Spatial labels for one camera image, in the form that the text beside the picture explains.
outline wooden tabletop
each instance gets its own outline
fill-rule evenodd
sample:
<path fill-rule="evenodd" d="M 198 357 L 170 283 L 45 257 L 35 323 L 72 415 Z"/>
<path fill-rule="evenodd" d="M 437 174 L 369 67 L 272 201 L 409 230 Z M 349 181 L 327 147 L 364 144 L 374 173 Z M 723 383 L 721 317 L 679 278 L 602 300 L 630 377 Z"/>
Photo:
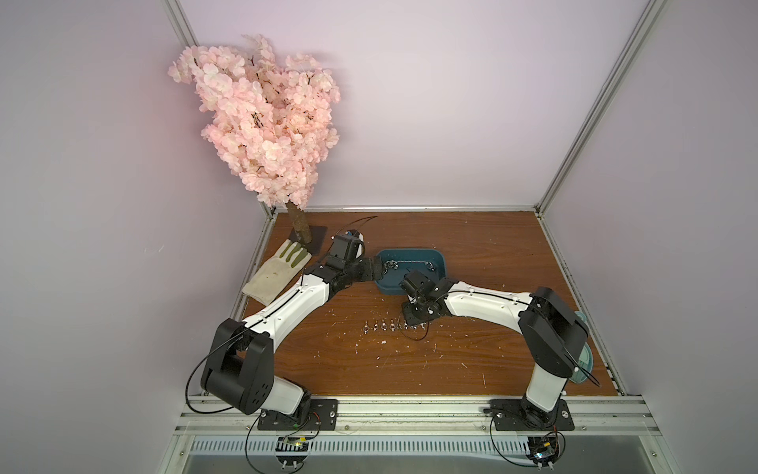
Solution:
<path fill-rule="evenodd" d="M 310 225 L 343 225 L 371 213 L 313 212 Z M 366 253 L 390 248 L 434 248 L 447 275 L 478 287 L 522 292 L 554 289 L 576 309 L 569 288 L 534 214 L 530 212 L 380 212 L 361 227 Z M 287 238 L 287 214 L 277 217 L 264 258 Z M 275 373 L 314 394 L 467 394 L 521 396 L 534 361 L 523 337 L 478 319 L 443 317 L 423 341 L 399 330 L 407 297 L 383 295 L 373 282 L 354 284 L 312 312 L 279 346 Z M 263 306 L 250 300 L 245 315 Z M 382 322 L 387 330 L 382 331 Z M 364 334 L 368 324 L 370 330 Z M 424 329 L 409 329 L 418 339 Z M 594 344 L 593 374 L 602 384 L 569 382 L 568 395 L 616 395 Z"/>

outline wire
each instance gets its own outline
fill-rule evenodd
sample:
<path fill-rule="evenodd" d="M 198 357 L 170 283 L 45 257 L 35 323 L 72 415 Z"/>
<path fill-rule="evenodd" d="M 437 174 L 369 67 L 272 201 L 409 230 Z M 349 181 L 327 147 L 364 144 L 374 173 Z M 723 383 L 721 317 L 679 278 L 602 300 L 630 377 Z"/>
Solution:
<path fill-rule="evenodd" d="M 248 466 L 250 466 L 252 468 L 252 470 L 256 471 L 258 474 L 266 474 L 265 472 L 263 472 L 261 470 L 258 470 L 257 467 L 255 467 L 255 466 L 252 465 L 252 463 L 250 462 L 250 456 L 247 454 L 247 444 L 248 444 L 248 441 L 250 439 L 250 432 L 252 431 L 253 428 L 255 428 L 255 424 L 261 418 L 261 413 L 258 414 L 258 417 L 255 418 L 255 421 L 252 422 L 252 424 L 250 425 L 250 428 L 247 430 L 247 436 L 245 437 L 245 461 L 247 461 Z M 304 467 L 304 465 L 305 465 L 304 463 L 300 463 L 300 467 L 297 468 L 297 469 L 295 469 L 294 471 L 292 471 L 290 474 L 295 474 L 295 472 L 300 471 Z"/>
<path fill-rule="evenodd" d="M 250 456 L 247 454 L 247 444 L 250 439 L 250 433 L 252 432 L 252 429 L 255 427 L 255 424 L 258 423 L 258 420 L 260 420 L 261 413 L 258 414 L 258 416 L 255 418 L 255 421 L 252 422 L 252 424 L 250 425 L 250 428 L 247 430 L 247 436 L 245 437 L 245 460 L 247 461 L 248 466 L 252 467 L 252 470 L 256 471 L 258 474 L 266 474 L 265 472 L 258 470 L 257 467 L 252 465 L 252 463 L 250 462 Z M 312 415 L 314 415 L 316 419 L 318 420 L 318 424 L 317 424 L 318 429 L 316 430 L 315 435 L 311 436 L 310 438 L 305 438 L 307 440 L 315 439 L 316 436 L 318 436 L 318 434 L 321 433 L 321 417 L 316 412 L 313 412 Z M 311 415 L 308 415 L 308 419 L 305 421 L 305 423 L 302 424 L 302 426 L 307 425 L 308 420 L 310 419 L 311 419 Z M 288 434 L 287 436 L 283 436 L 282 439 L 289 438 L 290 436 L 300 432 L 301 430 L 302 430 L 302 427 L 300 427 L 297 431 Z M 305 463 L 300 463 L 300 467 L 292 471 L 290 474 L 295 474 L 295 472 L 300 471 L 304 466 L 305 466 Z"/>
<path fill-rule="evenodd" d="M 426 326 L 427 326 L 426 329 L 427 330 L 424 332 L 424 335 L 421 336 L 421 339 L 416 339 L 415 337 L 410 337 L 405 332 L 403 332 L 402 326 L 400 324 L 401 318 L 402 318 L 402 311 L 400 311 L 400 314 L 397 315 L 397 329 L 400 331 L 400 334 L 402 334 L 403 336 L 407 337 L 411 341 L 416 341 L 416 342 L 423 341 L 429 335 L 429 326 L 431 326 L 431 320 L 427 319 L 426 321 L 422 321 L 421 322 L 422 324 L 426 323 Z"/>
<path fill-rule="evenodd" d="M 595 385 L 596 387 L 600 387 L 601 386 L 600 385 L 600 381 L 597 380 L 597 378 L 594 375 L 592 375 L 591 373 L 589 373 L 584 367 L 580 366 L 579 363 L 576 361 L 576 359 L 574 359 L 574 356 L 571 355 L 571 353 L 568 352 L 565 347 L 563 347 L 563 352 L 565 352 L 568 355 L 568 357 L 571 359 L 571 361 L 574 363 L 574 367 L 576 367 L 577 369 L 581 370 L 581 372 L 584 375 L 586 375 L 587 378 L 590 379 L 590 381 L 592 382 L 593 385 Z"/>
<path fill-rule="evenodd" d="M 342 232 L 342 230 L 344 228 L 346 228 L 347 226 L 349 226 L 349 225 L 355 224 L 356 222 L 365 221 L 363 224 L 359 225 L 358 228 L 356 229 L 356 230 L 359 230 L 361 227 L 363 227 L 370 220 L 376 219 L 377 217 L 379 217 L 379 215 L 367 215 L 365 217 L 358 218 L 358 219 L 356 219 L 353 222 L 348 222 L 347 224 L 345 224 L 344 226 L 342 226 L 337 232 L 335 232 L 334 236 L 336 236 L 337 234 L 339 234 L 340 232 Z"/>
<path fill-rule="evenodd" d="M 200 413 L 201 415 L 212 415 L 214 413 L 221 413 L 221 412 L 225 412 L 227 410 L 231 410 L 231 409 L 234 408 L 234 407 L 227 407 L 227 408 L 223 408 L 221 410 L 214 410 L 212 412 L 202 412 L 200 410 L 196 410 L 192 405 L 190 405 L 190 381 L 192 380 L 193 375 L 195 375 L 195 372 L 197 372 L 197 369 L 200 368 L 200 366 L 202 365 L 203 362 L 205 362 L 206 360 L 208 360 L 208 358 L 210 356 L 212 356 L 217 350 L 221 349 L 222 347 L 226 346 L 227 344 L 233 344 L 233 343 L 237 342 L 239 339 L 242 338 L 242 336 L 245 334 L 245 332 L 248 329 L 249 328 L 245 328 L 239 334 L 236 334 L 236 335 L 230 337 L 229 339 L 226 339 L 226 341 L 224 341 L 223 343 L 219 344 L 218 347 L 216 347 L 215 349 L 211 350 L 211 352 L 209 352 L 207 356 L 203 357 L 202 360 L 197 363 L 197 365 L 195 366 L 195 368 L 192 370 L 192 373 L 189 374 L 189 377 L 187 378 L 187 383 L 184 386 L 184 401 L 185 401 L 185 403 L 187 404 L 187 406 L 189 407 L 190 410 L 192 410 L 195 413 Z"/>
<path fill-rule="evenodd" d="M 300 279 L 300 286 L 302 286 L 302 282 L 303 282 L 303 280 L 304 280 L 304 279 L 305 279 L 305 274 L 303 274 L 303 275 L 302 275 L 302 278 Z M 227 410 L 231 410 L 231 409 L 233 409 L 233 408 L 234 408 L 234 407 L 227 407 L 227 408 L 222 408 L 221 410 L 214 410 L 214 411 L 212 411 L 212 412 L 203 412 L 203 411 L 200 411 L 200 410 L 196 410 L 196 409 L 195 409 L 195 408 L 194 408 L 194 407 L 193 407 L 193 406 L 190 404 L 190 382 L 192 381 L 192 377 L 195 375 L 195 372 L 197 372 L 197 369 L 199 369 L 199 368 L 200 368 L 200 366 L 202 365 L 202 363 L 203 363 L 203 362 L 205 362 L 206 360 L 208 360 L 208 358 L 209 358 L 210 356 L 212 356 L 212 355 L 213 355 L 213 354 L 214 354 L 214 353 L 215 353 L 217 350 L 221 349 L 222 347 L 226 346 L 227 344 L 233 344 L 233 343 L 237 342 L 239 339 L 241 339 L 241 338 L 242 338 L 242 336 L 245 334 L 245 332 L 246 332 L 246 331 L 248 331 L 249 329 L 252 329 L 252 328 L 254 328 L 255 326 L 257 326 L 257 325 L 261 324 L 262 322 L 265 322 L 265 321 L 266 321 L 268 318 L 270 318 L 270 317 L 271 317 L 271 316 L 272 316 L 274 313 L 276 313 L 276 311 L 279 311 L 280 309 L 282 309 L 282 308 L 283 308 L 283 307 L 284 307 L 284 306 L 285 306 L 287 303 L 289 303 L 289 302 L 290 302 L 290 300 L 291 300 L 292 298 L 294 298 L 295 296 L 297 296 L 297 294 L 298 294 L 298 293 L 299 293 L 299 291 L 296 291 L 296 292 L 292 293 L 292 296 L 290 296 L 289 298 L 287 298 L 287 301 L 285 301 L 284 303 L 282 303 L 282 304 L 280 304 L 279 306 L 277 306 L 277 308 L 276 308 L 276 309 L 274 309 L 273 311 L 271 311 L 270 313 L 268 313 L 268 314 L 266 314 L 266 315 L 262 316 L 262 317 L 261 317 L 261 318 L 260 318 L 258 321 L 256 321 L 256 322 L 252 323 L 250 326 L 246 326 L 246 327 L 243 329 L 243 331 L 242 331 L 242 332 L 240 332 L 239 334 L 236 334 L 236 335 L 234 335 L 234 336 L 230 337 L 229 339 L 227 339 L 227 340 L 226 340 L 225 342 L 223 342 L 222 344 L 219 344 L 219 345 L 218 345 L 218 347 L 216 347 L 216 348 L 214 348 L 213 350 L 211 350 L 211 352 L 209 352 L 207 356 L 203 357 L 203 358 L 200 360 L 200 362 L 198 362 L 198 363 L 197 363 L 197 365 L 195 366 L 195 368 L 194 368 L 194 369 L 192 370 L 192 372 L 189 374 L 189 377 L 187 378 L 187 383 L 184 385 L 184 402 L 186 403 L 186 405 L 189 407 L 189 409 L 190 409 L 190 410 L 192 410 L 192 411 L 193 411 L 193 412 L 195 412 L 195 413 L 199 413 L 199 414 L 201 414 L 201 415 L 213 415 L 213 414 L 215 414 L 215 413 L 222 413 L 222 412 L 225 412 L 225 411 L 227 411 Z"/>
<path fill-rule="evenodd" d="M 520 301 L 520 300 L 514 300 L 512 298 L 504 297 L 504 296 L 501 296 L 499 294 L 485 293 L 483 291 L 466 291 L 466 290 L 448 291 L 444 295 L 440 295 L 436 300 L 434 300 L 434 302 L 436 303 L 441 298 L 444 298 L 447 295 L 453 294 L 453 293 L 482 294 L 482 295 L 488 296 L 488 297 L 496 297 L 496 298 L 500 298 L 502 300 L 508 300 L 508 301 L 513 301 L 515 303 L 525 304 L 527 307 L 532 308 L 535 312 L 539 312 L 540 314 L 543 314 L 543 310 L 539 306 L 535 306 L 532 303 L 527 303 L 525 301 Z M 565 347 L 563 347 L 563 352 L 565 352 L 566 355 L 571 359 L 572 363 L 574 364 L 574 367 L 576 367 L 577 369 L 581 370 L 581 372 L 584 375 L 587 376 L 587 378 L 592 382 L 593 385 L 595 385 L 596 387 L 602 387 L 602 385 L 600 384 L 600 381 L 597 380 L 597 377 L 595 377 L 590 372 L 588 372 L 584 367 L 580 366 L 579 362 L 577 362 L 577 360 L 574 358 L 574 356 L 571 355 L 571 353 L 569 352 L 568 349 L 566 349 Z"/>
<path fill-rule="evenodd" d="M 563 442 L 560 445 L 558 445 L 559 435 L 563 439 Z M 563 433 L 557 430 L 556 430 L 556 448 L 557 448 L 556 450 L 558 451 L 558 457 L 556 458 L 556 462 L 558 462 L 558 460 L 563 457 L 563 452 L 566 451 L 566 436 L 564 436 Z"/>
<path fill-rule="evenodd" d="M 497 451 L 497 453 L 500 455 L 500 457 L 502 457 L 504 460 L 508 461 L 509 463 L 513 464 L 514 466 L 518 466 L 518 467 L 537 467 L 537 466 L 536 466 L 536 465 L 534 465 L 534 464 L 532 464 L 532 465 L 528 465 L 528 464 L 519 464 L 519 463 L 514 463 L 513 461 L 511 461 L 511 460 L 510 460 L 510 459 L 508 459 L 507 457 L 503 456 L 503 453 L 501 453 L 501 452 L 500 452 L 500 449 L 497 447 L 497 444 L 495 444 L 495 438 L 493 438 L 493 437 L 492 437 L 492 425 L 493 425 L 494 423 L 495 423 L 495 416 L 494 416 L 494 414 L 493 414 L 493 417 L 492 417 L 492 419 L 490 420 L 490 441 L 492 441 L 492 445 L 494 446 L 494 448 L 495 448 L 495 451 Z"/>

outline artificial cherry blossom tree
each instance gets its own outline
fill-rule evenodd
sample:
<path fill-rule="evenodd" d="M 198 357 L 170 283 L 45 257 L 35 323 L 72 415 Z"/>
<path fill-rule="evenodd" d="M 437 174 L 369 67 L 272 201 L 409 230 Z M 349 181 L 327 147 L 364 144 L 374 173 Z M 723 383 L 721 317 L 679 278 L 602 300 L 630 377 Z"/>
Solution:
<path fill-rule="evenodd" d="M 168 69 L 177 82 L 195 82 L 201 111 L 213 123 L 201 135 L 258 200 L 287 205 L 301 240 L 311 241 L 303 209 L 318 179 L 316 164 L 338 140 L 331 103 L 340 90 L 331 71 L 311 56 L 287 56 L 285 67 L 262 36 L 257 54 L 221 46 L 185 49 Z"/>

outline aluminum frame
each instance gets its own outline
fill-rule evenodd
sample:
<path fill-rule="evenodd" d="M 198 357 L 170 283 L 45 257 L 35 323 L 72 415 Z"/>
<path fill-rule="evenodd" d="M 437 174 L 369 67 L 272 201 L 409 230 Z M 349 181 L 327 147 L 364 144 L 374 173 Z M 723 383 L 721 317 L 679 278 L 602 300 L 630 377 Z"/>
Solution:
<path fill-rule="evenodd" d="M 645 43 L 648 33 L 650 33 L 656 21 L 658 20 L 660 13 L 663 7 L 666 5 L 667 1 L 668 0 L 650 0 L 647 3 L 647 6 L 642 12 L 642 16 L 637 22 L 637 25 L 634 27 L 631 36 L 629 36 L 629 39 L 627 40 L 626 45 L 621 52 L 621 55 L 616 60 L 615 64 L 613 65 L 613 69 L 611 69 L 610 75 L 606 79 L 606 82 L 603 84 L 603 87 L 600 89 L 600 94 L 595 99 L 595 103 L 592 104 L 590 112 L 584 119 L 584 123 L 579 129 L 579 133 L 577 134 L 576 138 L 574 138 L 574 142 L 571 144 L 571 147 L 568 149 L 568 153 L 563 159 L 560 168 L 558 168 L 558 172 L 550 182 L 550 185 L 547 187 L 547 191 L 545 192 L 544 196 L 542 196 L 542 199 L 540 199 L 540 202 L 538 202 L 535 206 L 537 208 L 537 213 L 540 215 L 543 215 L 547 208 L 550 206 L 550 203 L 553 201 L 553 198 L 555 198 L 558 189 L 561 187 L 561 184 L 565 180 L 566 175 L 568 175 L 569 171 L 571 171 L 572 166 L 576 162 L 576 158 L 581 153 L 584 145 L 587 144 L 587 141 L 590 139 L 590 136 L 595 130 L 595 127 L 597 127 L 600 120 L 602 120 L 603 116 L 605 115 L 608 106 L 613 101 L 613 97 L 619 90 L 621 82 L 624 80 L 624 77 L 629 71 L 629 68 L 634 62 L 634 59 L 637 57 L 637 54 L 640 51 L 642 45 Z"/>
<path fill-rule="evenodd" d="M 401 443 L 414 440 L 442 441 L 446 444 L 469 442 L 465 449 L 448 452 L 447 455 L 465 455 L 473 457 L 491 456 L 491 447 L 485 442 L 489 435 L 491 418 L 484 414 L 489 407 L 489 400 L 498 398 L 485 396 L 342 396 L 337 429 L 334 432 L 322 432 L 319 440 L 329 448 L 329 455 L 350 455 L 358 448 L 354 443 L 344 441 L 375 441 L 395 444 L 392 448 L 367 449 L 364 455 L 419 455 L 398 447 Z M 627 435 L 637 436 L 641 440 L 647 459 L 656 474 L 680 474 L 678 467 L 663 440 L 654 418 L 642 397 L 565 397 L 568 408 L 576 425 L 573 432 L 563 432 L 567 437 Z M 214 410 L 227 405 L 216 397 L 190 397 L 194 406 L 204 410 Z M 238 410 L 217 415 L 197 415 L 187 406 L 177 423 L 171 443 L 159 469 L 160 474 L 178 474 L 183 471 L 192 449 L 200 441 L 220 441 L 220 449 L 227 454 L 239 454 L 244 436 L 250 423 L 255 421 L 259 412 L 244 415 Z M 271 447 L 277 436 L 291 432 L 258 432 L 253 430 L 251 439 Z M 497 432 L 498 443 L 516 443 L 533 432 Z M 254 455 L 261 455 L 265 450 L 253 450 Z M 509 456 L 519 458 L 518 450 L 509 452 Z"/>
<path fill-rule="evenodd" d="M 556 261 L 558 262 L 558 266 L 561 269 L 561 273 L 563 273 L 563 279 L 566 281 L 566 284 L 568 285 L 568 289 L 571 291 L 572 296 L 574 297 L 574 301 L 576 302 L 579 309 L 584 313 L 585 316 L 587 316 L 587 326 L 590 329 L 590 335 L 592 336 L 592 340 L 595 343 L 595 347 L 597 348 L 597 352 L 600 354 L 600 358 L 603 360 L 603 364 L 606 366 L 606 370 L 608 370 L 608 373 L 611 377 L 611 381 L 613 382 L 613 385 L 615 386 L 615 389 L 618 391 L 621 395 L 627 395 L 628 392 L 626 391 L 626 387 L 624 385 L 623 380 L 621 379 L 621 376 L 619 375 L 618 369 L 615 367 L 613 363 L 613 359 L 611 359 L 608 348 L 601 338 L 600 334 L 597 332 L 597 329 L 595 329 L 595 324 L 592 320 L 592 315 L 590 314 L 590 311 L 587 309 L 587 304 L 584 302 L 584 299 L 582 299 L 581 294 L 579 293 L 579 289 L 576 285 L 576 282 L 574 281 L 574 277 L 571 274 L 571 271 L 569 270 L 569 266 L 566 264 L 566 261 L 563 259 L 563 255 L 561 255 L 560 250 L 558 249 L 558 246 L 556 244 L 555 239 L 553 238 L 553 235 L 550 233 L 550 228 L 547 226 L 547 222 L 541 216 L 539 213 L 535 212 L 535 215 L 537 216 L 537 221 L 539 221 L 540 226 L 542 227 L 542 232 L 545 234 L 545 238 L 547 239 L 547 244 L 550 246 L 550 249 L 553 251 L 553 256 L 556 257 Z"/>
<path fill-rule="evenodd" d="M 532 204 L 503 204 L 492 206 L 308 206 L 307 212 L 534 212 Z M 275 212 L 287 212 L 276 208 Z"/>

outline blue plastic container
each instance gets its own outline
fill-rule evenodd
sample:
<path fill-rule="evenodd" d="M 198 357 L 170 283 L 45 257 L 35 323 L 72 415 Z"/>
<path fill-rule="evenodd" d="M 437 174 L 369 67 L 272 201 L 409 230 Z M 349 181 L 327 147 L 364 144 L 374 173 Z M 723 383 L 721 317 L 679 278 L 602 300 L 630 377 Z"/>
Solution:
<path fill-rule="evenodd" d="M 435 249 L 385 249 L 379 252 L 379 258 L 385 264 L 396 262 L 396 268 L 390 267 L 384 278 L 377 281 L 383 294 L 406 294 L 400 282 L 413 270 L 419 270 L 435 281 L 447 276 L 445 257 Z"/>

